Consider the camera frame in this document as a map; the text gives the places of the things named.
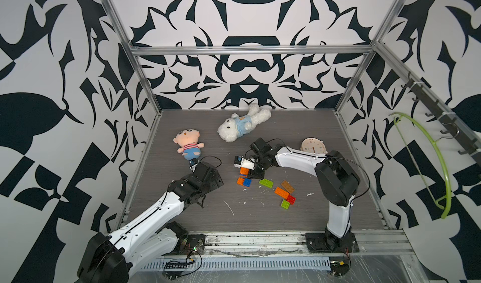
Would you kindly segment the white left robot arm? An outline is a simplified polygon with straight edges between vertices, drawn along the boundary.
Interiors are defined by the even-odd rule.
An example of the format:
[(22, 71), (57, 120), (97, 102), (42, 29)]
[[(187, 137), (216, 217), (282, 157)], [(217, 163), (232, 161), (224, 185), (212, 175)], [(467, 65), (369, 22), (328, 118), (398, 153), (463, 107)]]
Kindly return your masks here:
[(187, 231), (174, 218), (223, 186), (218, 169), (199, 162), (194, 171), (169, 184), (164, 195), (134, 220), (92, 237), (77, 271), (79, 282), (128, 282), (143, 266), (179, 248)]

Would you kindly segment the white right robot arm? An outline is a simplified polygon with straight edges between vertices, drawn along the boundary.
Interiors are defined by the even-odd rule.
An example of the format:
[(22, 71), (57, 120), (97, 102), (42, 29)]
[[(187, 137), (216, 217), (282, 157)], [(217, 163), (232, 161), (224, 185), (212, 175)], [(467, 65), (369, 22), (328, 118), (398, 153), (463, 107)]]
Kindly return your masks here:
[(311, 154), (292, 149), (285, 144), (269, 145), (259, 138), (250, 145), (251, 156), (236, 159), (241, 167), (253, 171), (255, 179), (263, 179), (271, 167), (290, 168), (318, 179), (321, 191), (329, 202), (329, 219), (326, 234), (335, 240), (348, 235), (354, 199), (360, 183), (359, 176), (349, 161), (337, 151), (328, 154)]

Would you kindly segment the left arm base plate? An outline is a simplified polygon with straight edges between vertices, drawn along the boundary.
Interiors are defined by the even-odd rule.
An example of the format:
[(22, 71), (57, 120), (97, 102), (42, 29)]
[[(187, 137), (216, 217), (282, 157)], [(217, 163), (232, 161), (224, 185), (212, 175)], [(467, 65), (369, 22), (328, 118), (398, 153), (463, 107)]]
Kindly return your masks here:
[(206, 235), (204, 234), (188, 235), (186, 238), (180, 239), (174, 250), (166, 255), (187, 255), (192, 250), (203, 254), (205, 251), (205, 239)]

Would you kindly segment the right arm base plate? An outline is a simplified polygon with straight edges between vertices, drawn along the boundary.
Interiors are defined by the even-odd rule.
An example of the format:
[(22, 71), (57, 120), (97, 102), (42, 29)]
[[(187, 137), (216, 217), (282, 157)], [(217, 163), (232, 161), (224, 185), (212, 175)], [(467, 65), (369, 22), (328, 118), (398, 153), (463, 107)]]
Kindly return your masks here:
[(337, 237), (330, 232), (306, 233), (306, 246), (309, 252), (318, 253), (357, 253), (359, 246), (352, 231), (344, 237)]

